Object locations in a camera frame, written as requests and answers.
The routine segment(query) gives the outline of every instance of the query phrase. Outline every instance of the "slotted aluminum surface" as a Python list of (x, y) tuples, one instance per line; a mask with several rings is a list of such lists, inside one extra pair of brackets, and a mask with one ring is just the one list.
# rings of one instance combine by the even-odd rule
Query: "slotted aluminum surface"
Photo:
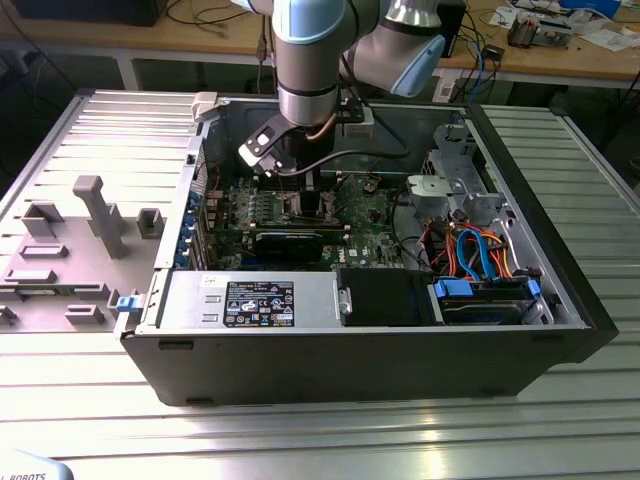
[(141, 208), (167, 216), (196, 125), (194, 95), (98, 90), (76, 97), (18, 179), (22, 189), (0, 222), (0, 271), (26, 232), (19, 218), (32, 202), (54, 202), (64, 217), (88, 216), (73, 195), (79, 175), (100, 175), (102, 196), (123, 217)]
[[(598, 170), (585, 170), (584, 178), (602, 183)], [(545, 171), (532, 178), (554, 180), (540, 176)], [(565, 223), (593, 227), (608, 242), (608, 230), (596, 228), (608, 223)], [(624, 262), (585, 268), (609, 288), (608, 275)], [(631, 279), (635, 271), (624, 267)], [(3, 335), (0, 438), (65, 461), (78, 480), (636, 479), (640, 309), (628, 307), (640, 305), (611, 289), (605, 301), (621, 335), (582, 365), (554, 368), (517, 398), (173, 408), (156, 399), (109, 334)]]
[(570, 120), (547, 109), (484, 110), (618, 328), (640, 333), (637, 197)]

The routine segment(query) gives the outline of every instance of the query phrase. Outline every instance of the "black plastic bracket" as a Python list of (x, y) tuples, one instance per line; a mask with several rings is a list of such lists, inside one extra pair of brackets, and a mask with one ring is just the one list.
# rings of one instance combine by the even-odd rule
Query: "black plastic bracket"
[(278, 113), (264, 122), (260, 128), (251, 134), (244, 142), (255, 157), (262, 157), (268, 153), (274, 145), (282, 139), (287, 133), (299, 128), (289, 122), (282, 114)]

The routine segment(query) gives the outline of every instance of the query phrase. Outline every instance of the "floor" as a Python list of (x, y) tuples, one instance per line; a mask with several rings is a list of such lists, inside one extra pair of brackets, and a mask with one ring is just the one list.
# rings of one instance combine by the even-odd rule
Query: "floor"
[[(52, 56), (78, 87), (122, 88), (114, 61), (96, 57)], [(0, 80), (0, 192), (6, 191), (13, 177), (29, 160), (33, 151), (51, 129), (62, 108), (73, 96), (72, 89), (51, 65), (40, 56), (30, 59), (26, 77), (11, 80), (11, 73)], [(184, 62), (154, 60), (137, 61), (141, 82), (146, 90), (197, 91), (216, 90), (227, 93), (256, 93), (256, 68), (246, 65), (197, 65)], [(265, 72), (262, 92), (273, 91), (271, 78)], [(435, 81), (427, 86), (422, 99), (428, 100)], [(475, 101), (487, 103), (487, 95)], [(498, 82), (489, 103), (563, 108), (595, 144), (618, 101), (618, 92), (598, 88), (562, 89), (544, 85)], [(620, 175), (635, 187), (638, 172), (629, 160), (640, 156), (640, 115), (635, 115), (610, 144), (605, 156)]]

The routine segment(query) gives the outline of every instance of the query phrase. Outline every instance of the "blue latch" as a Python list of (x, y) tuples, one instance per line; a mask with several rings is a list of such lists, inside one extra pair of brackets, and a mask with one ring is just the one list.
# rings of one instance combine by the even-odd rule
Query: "blue latch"
[(190, 209), (197, 209), (202, 203), (202, 195), (196, 192), (189, 192), (187, 204)]
[(180, 235), (184, 238), (191, 238), (193, 236), (193, 229), (189, 227), (182, 227), (180, 229)]
[(184, 268), (189, 264), (189, 257), (186, 257), (181, 253), (177, 253), (173, 257), (173, 262), (174, 262), (174, 265), (176, 265), (177, 267)]
[(178, 247), (177, 247), (178, 252), (185, 252), (188, 249), (189, 249), (189, 245), (187, 245), (187, 242), (183, 238), (178, 240)]
[(123, 296), (116, 302), (116, 310), (119, 313), (135, 313), (144, 308), (144, 295)]
[(527, 287), (529, 287), (529, 291), (534, 298), (538, 298), (540, 296), (540, 285), (535, 280), (529, 280), (527, 282)]
[(187, 227), (192, 227), (196, 223), (196, 217), (193, 215), (186, 214), (182, 217), (182, 225)]
[(467, 280), (452, 278), (438, 280), (435, 285), (436, 296), (443, 297), (473, 297), (473, 288)]

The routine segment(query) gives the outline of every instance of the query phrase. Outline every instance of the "blue cable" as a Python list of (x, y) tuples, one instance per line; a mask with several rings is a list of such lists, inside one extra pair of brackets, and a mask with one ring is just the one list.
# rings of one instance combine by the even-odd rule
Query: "blue cable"
[(493, 265), (489, 261), (489, 249), (487, 248), (487, 243), (484, 241), (482, 234), (480, 232), (476, 232), (475, 230), (464, 230), (458, 236), (458, 242), (456, 244), (456, 255), (458, 256), (458, 262), (460, 262), (460, 266), (462, 269), (467, 272), (469, 275), (473, 277), (476, 282), (480, 281), (480, 275), (473, 271), (471, 267), (467, 265), (467, 261), (464, 258), (464, 237), (467, 235), (475, 235), (476, 240), (478, 241), (478, 250), (480, 251), (480, 261), (482, 262), (482, 268), (484, 269), (484, 273), (488, 278), (494, 279), (497, 277), (496, 271), (493, 269)]
[(476, 49), (476, 54), (478, 55), (478, 62), (480, 62), (480, 73), (478, 73), (478, 79), (476, 80), (476, 84), (473, 87), (471, 95), (469, 96), (469, 103), (473, 102), (474, 98), (478, 94), (478, 87), (480, 86), (480, 79), (482, 78), (482, 74), (484, 73), (484, 57), (482, 56), (482, 52), (480, 51), (480, 47), (476, 42), (471, 40), (470, 38), (465, 39), (467, 43), (473, 45)]

